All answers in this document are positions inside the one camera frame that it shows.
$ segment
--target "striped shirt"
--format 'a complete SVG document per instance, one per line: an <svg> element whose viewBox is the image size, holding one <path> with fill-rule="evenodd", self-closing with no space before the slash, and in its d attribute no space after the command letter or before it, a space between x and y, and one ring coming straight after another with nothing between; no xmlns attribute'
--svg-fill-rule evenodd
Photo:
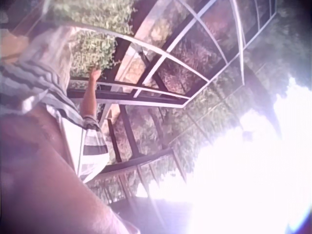
<svg viewBox="0 0 312 234"><path fill-rule="evenodd" d="M57 121L74 170L82 181L94 178L109 161L101 128L94 116L78 113L50 67L32 60L0 66L0 117L24 115L41 103Z"/></svg>

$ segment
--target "sleeve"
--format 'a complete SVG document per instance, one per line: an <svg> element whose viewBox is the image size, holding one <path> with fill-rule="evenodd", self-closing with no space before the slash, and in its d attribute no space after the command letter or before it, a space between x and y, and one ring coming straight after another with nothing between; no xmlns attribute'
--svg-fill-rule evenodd
<svg viewBox="0 0 312 234"><path fill-rule="evenodd" d="M84 183L99 174L109 161L107 145L98 122L93 116L84 116L86 135L81 156L79 177Z"/></svg>

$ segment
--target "sky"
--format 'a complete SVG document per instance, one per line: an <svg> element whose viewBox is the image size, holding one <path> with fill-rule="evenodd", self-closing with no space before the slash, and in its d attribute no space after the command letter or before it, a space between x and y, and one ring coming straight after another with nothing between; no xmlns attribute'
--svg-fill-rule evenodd
<svg viewBox="0 0 312 234"><path fill-rule="evenodd" d="M230 129L201 149L186 185L172 173L160 189L151 182L154 198L194 204L190 234L284 234L300 226L312 206L312 92L290 78L287 97L277 96L274 109L282 139L250 110L240 121L253 132L251 142L242 129ZM142 185L137 196L146 196Z"/></svg>

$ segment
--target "pool cage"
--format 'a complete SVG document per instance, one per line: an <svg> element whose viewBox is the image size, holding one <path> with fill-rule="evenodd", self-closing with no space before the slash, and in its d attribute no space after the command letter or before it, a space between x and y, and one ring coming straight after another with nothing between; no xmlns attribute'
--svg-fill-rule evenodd
<svg viewBox="0 0 312 234"><path fill-rule="evenodd" d="M143 23L145 17L149 14L157 1L158 0L150 0L148 3L147 0L141 1L145 6L145 13L141 14L137 20L136 26L134 27L134 33ZM237 4L237 0L202 0L195 7L191 7L186 2L186 0L174 1L177 1L179 4L183 5L189 14L182 21L182 23L174 29L172 34L167 38L166 42L161 48L137 39L136 35L132 37L92 25L77 22L45 21L42 19L42 17L40 17L39 20L36 20L36 23L40 21L43 24L80 27L84 30L91 30L114 36L117 38L116 40L118 40L118 46L115 52L115 57L117 57L117 59L122 60L126 54L126 51L132 47L143 61L145 70L139 77L137 83L127 83L116 80L116 75L119 69L119 66L117 65L110 71L104 71L107 74L107 77L106 79L100 78L100 80L97 82L99 89L96 90L97 102L102 104L102 110L98 120L101 125L104 121L107 121L109 134L116 155L115 164L106 166L104 170L97 176L97 178L117 176L120 181L122 191L124 192L125 197L130 201L129 204L133 209L135 204L131 203L131 197L135 195L132 195L129 191L125 173L129 171L137 171L139 179L149 197L150 193L148 191L148 185L144 181L141 166L148 165L149 163L155 160L159 160L165 156L172 156L178 170L182 175L183 180L185 181L186 173L181 166L181 162L179 161L178 156L175 155L171 148L162 149L158 153L152 155L143 155L139 152L125 105L183 108L203 89L205 89L209 84L217 79L218 75L220 75L234 61L238 61L237 67L239 67L240 70L241 86L244 85L244 50L261 33L261 31L267 26L267 24L272 20L277 12L277 0L240 0L241 3L248 2L248 4L252 6L250 14L254 15L256 18L255 23L253 23L250 27L246 27L244 25L246 25L245 22L248 19L242 17L244 15L244 9L241 8L244 4ZM214 37L214 33L211 31L209 25L203 21L204 15L220 1L227 1L231 6L231 14L233 15L233 24L235 26L237 36L235 39L237 43L227 49L225 49L224 46L220 44L220 40ZM44 9L47 8L47 4L50 4L50 1L43 2L42 9L44 11ZM263 9L260 7L261 4L266 5L267 7ZM182 61L172 54L172 51L179 44L179 42L181 42L181 40L198 25L202 27L203 31L206 33L206 37L212 42L213 47L216 51L218 51L219 56L221 57L221 59L216 62L208 72L204 74L196 70L196 68L192 67L191 64L188 64L187 61ZM1 24L2 28L9 28L14 26L16 25L11 25L9 23ZM152 59L149 59L146 56L146 49L152 51L155 54ZM161 74L158 72L158 70L167 59L179 64L181 67L187 69L190 73L199 78L198 81L194 82L186 92L179 93L171 91L162 80ZM71 77L71 80L87 82L88 78ZM151 80L157 84L157 88L148 86L148 82ZM123 92L123 88L131 89L131 91L128 93ZM67 95L73 102L78 103L82 100L84 92L85 90L68 89ZM108 116L108 110L111 104L118 104L120 108L120 115L123 120L125 132L132 151L132 157L129 161L121 160L117 146L117 140L114 133L114 127L111 119ZM149 169L152 172L153 178L157 182L153 168L149 166ZM114 200L109 194L109 190L107 188L104 188L104 190L107 199L113 203Z"/></svg>
<svg viewBox="0 0 312 234"><path fill-rule="evenodd" d="M209 9L218 2L218 0L203 0L195 9L193 10L184 0L176 0L180 2L189 12L188 17L174 30L172 35L167 39L166 43L158 48L154 45L148 44L141 40L136 39L136 37L131 37L128 35L119 34L106 30L104 28L99 28L91 25L86 25L82 23L73 22L54 22L56 25L67 25L67 26L77 26L84 28L86 30L93 30L100 33L105 33L122 40L127 40L137 47L147 48L155 52L154 58L149 61L144 55L143 50L138 51L141 56L146 69L139 78L136 84L115 81L114 78L108 77L109 81L98 82L100 86L112 86L112 87L126 87L132 88L131 93L124 92L111 92L110 90L97 90L96 97L98 103L101 104L121 104L121 105L144 105L144 106L159 106L159 107L173 107L173 108L183 108L185 107L200 91L207 87L212 81L214 81L222 71L224 71L236 58L239 58L239 67L241 72L242 84L244 84L244 61L243 61L243 51L247 46L253 41L253 39L265 28L265 26L271 21L271 19L276 14L276 0L268 0L269 11L265 12L262 16L259 16L259 10L257 7L257 0L251 0L253 3L253 14L256 17L256 24L254 24L248 31L245 31L242 27L242 18L240 17L240 9L236 3L236 0L229 0L232 10L233 17L235 20L236 34L237 34L237 44L229 49L228 51L222 50L222 46L219 45L218 41L213 37L213 34L203 22L201 17L209 11ZM174 47L183 39L183 37L194 27L195 23L199 23L204 30L207 32L207 37L210 37L213 41L215 47L222 56L222 59L210 69L208 74L201 74L196 71L191 66L187 65L185 62L177 59L175 56L171 55L170 52ZM157 73L158 68L164 62L165 59L170 59L179 65L188 69L190 72L200 77L201 80L197 82L193 87L190 88L185 94L180 94L176 92L171 92L168 90L166 85L163 83L159 74ZM152 88L146 86L145 84L153 79L158 88ZM72 78L72 80L87 80L87 78ZM74 102L78 102L83 98L83 90L69 89L68 97Z"/></svg>

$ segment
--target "hand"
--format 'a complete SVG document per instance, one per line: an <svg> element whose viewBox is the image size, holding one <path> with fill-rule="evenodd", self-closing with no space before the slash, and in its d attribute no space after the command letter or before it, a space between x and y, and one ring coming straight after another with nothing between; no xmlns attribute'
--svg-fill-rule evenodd
<svg viewBox="0 0 312 234"><path fill-rule="evenodd" d="M93 69L91 74L90 74L90 80L91 81L97 81L98 78L101 76L101 73L102 73L101 70Z"/></svg>

